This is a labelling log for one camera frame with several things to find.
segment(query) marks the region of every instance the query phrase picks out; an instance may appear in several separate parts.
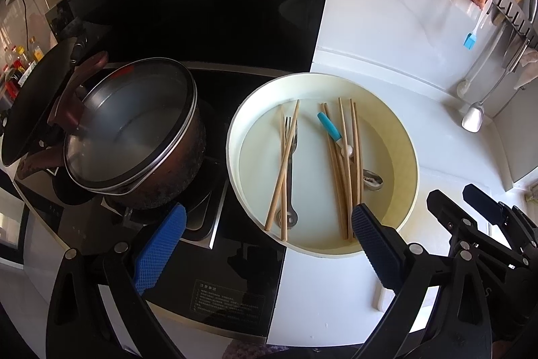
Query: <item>metal spoon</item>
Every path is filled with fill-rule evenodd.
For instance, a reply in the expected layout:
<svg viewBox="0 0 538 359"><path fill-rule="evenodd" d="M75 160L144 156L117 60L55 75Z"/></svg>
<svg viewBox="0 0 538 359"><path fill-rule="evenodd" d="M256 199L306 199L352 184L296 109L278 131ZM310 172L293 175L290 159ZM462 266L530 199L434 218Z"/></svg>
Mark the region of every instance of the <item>metal spoon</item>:
<svg viewBox="0 0 538 359"><path fill-rule="evenodd" d="M368 169L364 169L362 171L362 175L362 182L364 183L364 187L368 190L375 192L376 190L380 190L383 187L383 179L375 172L368 171Z"/></svg>

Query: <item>pot handle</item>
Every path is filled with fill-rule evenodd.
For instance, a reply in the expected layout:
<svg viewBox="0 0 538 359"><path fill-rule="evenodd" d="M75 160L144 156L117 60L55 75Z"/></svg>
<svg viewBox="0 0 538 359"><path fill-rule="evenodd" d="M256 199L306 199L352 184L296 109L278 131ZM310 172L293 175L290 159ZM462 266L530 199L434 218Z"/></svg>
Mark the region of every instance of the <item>pot handle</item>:
<svg viewBox="0 0 538 359"><path fill-rule="evenodd" d="M56 145L43 151L39 151L19 162L17 177L20 180L44 169L59 168L64 166L64 144Z"/></svg>
<svg viewBox="0 0 538 359"><path fill-rule="evenodd" d="M57 123L67 134L71 134L79 126L84 113L84 104L76 96L75 90L93 75L103 69L108 62L108 53L99 52L91 56L75 68L66 88L54 102L47 119L49 125Z"/></svg>

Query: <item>chopstick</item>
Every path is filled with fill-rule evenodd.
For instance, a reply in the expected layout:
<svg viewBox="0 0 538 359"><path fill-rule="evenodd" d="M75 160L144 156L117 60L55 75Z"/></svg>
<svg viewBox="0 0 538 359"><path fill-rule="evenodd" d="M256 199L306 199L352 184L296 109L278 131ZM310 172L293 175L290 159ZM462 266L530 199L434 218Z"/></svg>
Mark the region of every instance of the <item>chopstick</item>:
<svg viewBox="0 0 538 359"><path fill-rule="evenodd" d="M342 106L342 99L338 98L338 106L340 107L340 118L342 120L342 141L344 145L348 145L348 133L345 129L345 116L344 116L344 107ZM353 210L353 199L351 195L351 168L349 164L349 156L344 154L344 171L345 171L345 195L348 201L348 239L353 238L353 229L351 227L351 213Z"/></svg>
<svg viewBox="0 0 538 359"><path fill-rule="evenodd" d="M284 115L280 118L280 150L282 157L286 151L286 125L284 124ZM288 163L286 161L286 169L284 170L284 181L287 179ZM280 187L280 240L288 241L288 192L286 184Z"/></svg>
<svg viewBox="0 0 538 359"><path fill-rule="evenodd" d="M290 127L290 132L286 137L286 148L282 155L282 162L280 163L280 170L278 172L278 178L276 179L276 185L273 191L273 197L271 198L271 205L269 206L269 212L267 213L267 220L265 221L265 231L271 230L273 225L274 216L276 213L276 206L278 203L278 197L280 195L280 189L282 187L282 182L284 181L284 175L286 173L286 168L288 166L288 157L290 157L290 150L292 149L292 139L295 134L295 125L297 125L297 117L299 115L299 100L295 104L295 111L293 112L292 124Z"/></svg>
<svg viewBox="0 0 538 359"><path fill-rule="evenodd" d="M357 183L358 189L360 189L360 195L358 197L358 203L361 204L364 201L364 165L362 163L362 145L360 143L359 135L359 116L357 112L357 103L353 103L353 119L355 121L356 128L356 138L357 143L355 147L355 166L357 167L357 178L359 182Z"/></svg>
<svg viewBox="0 0 538 359"><path fill-rule="evenodd" d="M349 107L351 109L351 126L353 127L353 158L355 161L355 183L353 191L353 205L358 206L362 198L362 160L360 159L359 148L359 130L357 120L357 109L352 99L349 100Z"/></svg>
<svg viewBox="0 0 538 359"><path fill-rule="evenodd" d="M327 103L322 104L322 111L325 113L325 115L330 119L329 114L329 106ZM337 157L342 156L340 155L340 149L330 137L329 133L327 134L327 142L329 143L329 154L331 157L331 164L333 167L333 179L336 186L336 197L338 202L338 224L340 225L340 234L342 236L342 239L348 238L348 213L347 208L345 204L345 197L344 197L344 189L342 188L343 180L342 180L342 168L343 166L339 166Z"/></svg>

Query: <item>frying pan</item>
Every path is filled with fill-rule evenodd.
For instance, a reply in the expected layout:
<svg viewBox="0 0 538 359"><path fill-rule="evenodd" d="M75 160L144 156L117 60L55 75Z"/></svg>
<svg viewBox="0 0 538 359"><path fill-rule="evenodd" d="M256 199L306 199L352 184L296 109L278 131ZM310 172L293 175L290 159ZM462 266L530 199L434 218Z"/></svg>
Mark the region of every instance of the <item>frying pan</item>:
<svg viewBox="0 0 538 359"><path fill-rule="evenodd" d="M24 156L45 133L47 117L74 68L72 53L77 39L68 38L52 48L36 65L15 99L2 140L2 163L10 166Z"/></svg>

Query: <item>fork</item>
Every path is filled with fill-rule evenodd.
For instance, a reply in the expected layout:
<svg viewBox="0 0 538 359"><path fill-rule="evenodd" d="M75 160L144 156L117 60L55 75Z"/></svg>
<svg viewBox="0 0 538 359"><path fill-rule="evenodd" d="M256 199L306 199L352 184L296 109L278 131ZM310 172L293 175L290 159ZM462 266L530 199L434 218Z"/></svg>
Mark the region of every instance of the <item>fork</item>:
<svg viewBox="0 0 538 359"><path fill-rule="evenodd" d="M292 119L290 117L286 117L286 122L284 124L284 132L289 133L290 126L292 123ZM287 176L286 176L286 197L287 197L287 219L288 219L288 229L292 228L297 224L297 221L299 219L297 212L292 206L292 173L293 173L293 153L297 149L297 126L299 123L295 124L295 133L293 134L292 138L292 147L290 149L290 156L288 158L288 168L287 168ZM276 214L276 223L280 224L280 211Z"/></svg>

